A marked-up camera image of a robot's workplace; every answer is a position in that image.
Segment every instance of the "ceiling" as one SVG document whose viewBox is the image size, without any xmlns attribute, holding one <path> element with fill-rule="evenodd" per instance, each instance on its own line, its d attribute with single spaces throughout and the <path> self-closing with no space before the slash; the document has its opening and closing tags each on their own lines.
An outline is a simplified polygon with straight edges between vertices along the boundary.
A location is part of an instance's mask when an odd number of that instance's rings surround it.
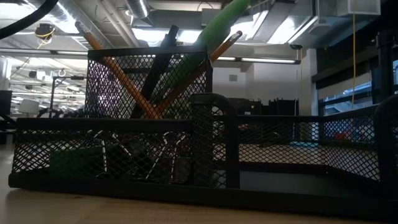
<svg viewBox="0 0 398 224">
<path fill-rule="evenodd" d="M 293 41 L 293 44 L 301 44 L 304 47 L 327 47 L 338 42 L 339 39 L 345 38 L 352 34 L 352 17 L 347 15 L 339 15 L 337 5 L 343 0 L 320 0 L 320 18 L 323 22 L 330 25 L 328 32 L 323 34 L 310 34 L 309 31 L 316 24 L 311 24 L 307 29 Z M 132 30 L 132 34 L 138 39 L 150 40 L 149 45 L 159 44 L 167 29 L 156 28 L 160 26 L 158 22 L 155 28 L 142 26 L 145 20 L 134 19 L 131 23 L 131 17 L 126 13 L 127 7 L 125 0 L 109 0 L 111 5 L 117 11 L 119 17 L 123 20 L 123 25 Z M 179 15 L 202 15 L 204 12 L 218 13 L 218 10 L 224 7 L 228 1 L 212 0 L 210 2 L 198 2 L 192 0 L 148 0 L 151 7 L 151 14 L 161 12 L 162 15 L 173 15 L 175 21 L 178 22 Z M 226 53 L 225 57 L 256 57 L 256 58 L 297 58 L 297 51 L 292 50 L 287 44 L 294 34 L 300 31 L 305 24 L 308 24 L 314 16 L 319 15 L 317 10 L 313 10 L 313 0 L 298 0 L 294 3 L 286 3 L 288 1 L 278 1 L 273 5 L 264 1 L 252 1 L 251 7 L 245 12 L 242 18 L 232 27 L 231 32 L 242 30 L 246 35 L 234 44 Z M 48 50 L 71 50 L 71 51 L 87 51 L 90 48 L 82 37 L 77 34 L 74 28 L 74 20 L 82 21 L 95 37 L 107 48 L 128 48 L 131 47 L 130 40 L 120 33 L 121 24 L 117 29 L 115 23 L 112 23 L 107 17 L 97 1 L 94 0 L 59 0 L 61 5 L 70 13 L 69 21 L 60 22 L 59 19 L 51 14 L 45 16 L 41 21 L 16 35 L 0 40 L 0 48 L 13 49 L 40 49 Z M 34 8 L 26 4 L 5 4 L 0 3 L 0 27 L 5 27 L 24 16 L 30 14 Z M 372 21 L 376 16 L 362 15 L 358 16 L 359 29 Z M 51 43 L 40 45 L 40 41 L 34 35 L 34 31 L 39 23 L 49 23 L 57 27 L 56 33 Z M 185 44 L 192 44 L 196 35 L 200 30 L 195 29 L 191 32 L 179 32 L 179 39 L 186 41 Z M 56 76 L 59 72 L 66 72 L 66 77 L 71 75 L 86 74 L 87 60 L 75 58 L 31 58 L 31 54 L 21 56 L 10 56 L 0 51 L 0 55 L 9 60 L 12 64 L 11 90 L 14 92 L 13 107 L 18 109 L 18 102 L 21 98 L 29 98 L 40 101 L 43 106 L 49 105 L 49 93 L 51 93 L 52 79 L 51 75 Z M 239 62 L 222 62 L 216 63 L 215 66 L 220 67 L 236 67 L 243 71 L 248 68 L 246 64 Z M 33 70 L 44 71 L 46 75 L 50 75 L 48 79 L 38 80 L 29 78 L 29 72 Z M 65 80 L 67 85 L 59 85 L 55 89 L 55 104 L 64 110 L 74 110 L 84 105 L 85 80 Z M 71 86 L 77 87 L 78 91 L 70 89 Z"/>
</svg>

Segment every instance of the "ductwork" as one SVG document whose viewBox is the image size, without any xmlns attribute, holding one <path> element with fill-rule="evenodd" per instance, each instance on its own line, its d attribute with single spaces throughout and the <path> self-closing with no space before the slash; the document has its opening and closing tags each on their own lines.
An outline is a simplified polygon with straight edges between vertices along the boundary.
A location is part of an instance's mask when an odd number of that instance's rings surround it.
<svg viewBox="0 0 398 224">
<path fill-rule="evenodd" d="M 43 4 L 44 0 L 25 0 L 25 2 L 38 8 Z M 108 38 L 72 0 L 58 0 L 58 4 L 50 11 L 50 15 L 56 19 L 54 24 L 64 32 L 78 33 L 75 28 L 75 22 L 80 21 L 90 30 L 104 49 L 114 48 Z M 92 49 L 83 37 L 73 38 L 87 49 Z"/>
<path fill-rule="evenodd" d="M 146 0 L 126 0 L 126 4 L 134 18 L 143 19 L 149 15 L 149 5 Z"/>
</svg>

